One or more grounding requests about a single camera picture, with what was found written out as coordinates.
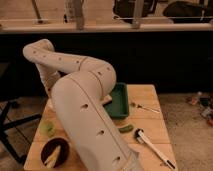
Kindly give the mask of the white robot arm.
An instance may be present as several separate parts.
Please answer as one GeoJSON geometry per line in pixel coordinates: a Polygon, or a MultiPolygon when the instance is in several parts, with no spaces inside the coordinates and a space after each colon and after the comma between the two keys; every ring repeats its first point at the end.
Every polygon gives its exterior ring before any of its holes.
{"type": "Polygon", "coordinates": [[[23,48],[53,109],[88,171],[144,171],[102,105],[116,84],[113,66],[90,56],[59,53],[47,39],[23,48]]]}

